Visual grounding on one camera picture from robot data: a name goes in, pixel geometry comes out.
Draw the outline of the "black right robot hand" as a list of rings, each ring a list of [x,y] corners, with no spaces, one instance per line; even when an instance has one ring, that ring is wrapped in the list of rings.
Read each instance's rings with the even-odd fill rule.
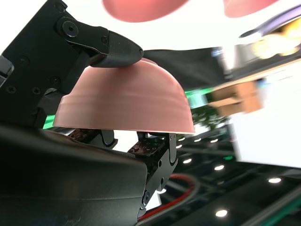
[[[133,41],[77,21],[48,0],[0,57],[0,223],[3,226],[133,226],[177,165],[176,136],[139,132],[134,153],[43,129],[49,89],[69,94],[87,66],[143,57]]]

